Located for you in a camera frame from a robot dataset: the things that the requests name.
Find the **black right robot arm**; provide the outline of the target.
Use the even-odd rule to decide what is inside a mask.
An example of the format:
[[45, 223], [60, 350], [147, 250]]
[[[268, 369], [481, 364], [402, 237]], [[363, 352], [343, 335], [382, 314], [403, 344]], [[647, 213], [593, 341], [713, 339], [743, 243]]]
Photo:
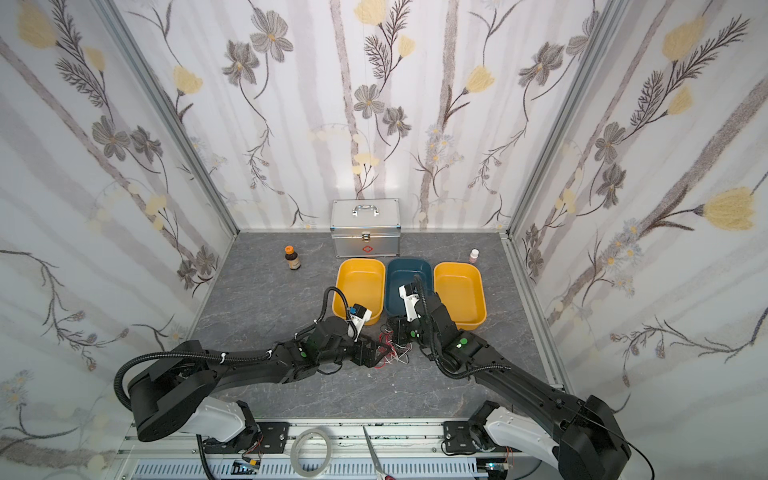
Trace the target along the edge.
[[564, 479], [618, 479], [637, 451], [603, 400], [557, 389], [505, 359], [486, 340], [457, 328], [439, 296], [421, 278], [398, 288], [406, 315], [395, 330], [428, 350], [448, 378], [475, 382], [520, 408], [554, 442], [548, 450]]

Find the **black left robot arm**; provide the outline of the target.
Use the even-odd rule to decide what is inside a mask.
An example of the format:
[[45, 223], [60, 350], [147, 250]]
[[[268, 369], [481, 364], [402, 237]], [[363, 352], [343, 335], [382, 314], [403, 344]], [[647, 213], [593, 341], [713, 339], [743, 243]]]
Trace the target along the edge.
[[190, 340], [123, 364], [115, 373], [113, 389], [132, 413], [138, 439], [152, 442], [183, 430], [203, 436], [201, 427], [189, 423], [203, 416], [204, 404], [215, 404], [212, 394], [220, 390], [298, 382], [325, 375], [325, 365], [342, 367], [347, 361], [377, 366], [387, 345], [362, 332], [364, 324], [353, 319], [347, 302], [340, 317], [329, 316], [331, 293], [343, 294], [337, 287], [327, 288], [312, 324], [264, 351], [211, 350]]

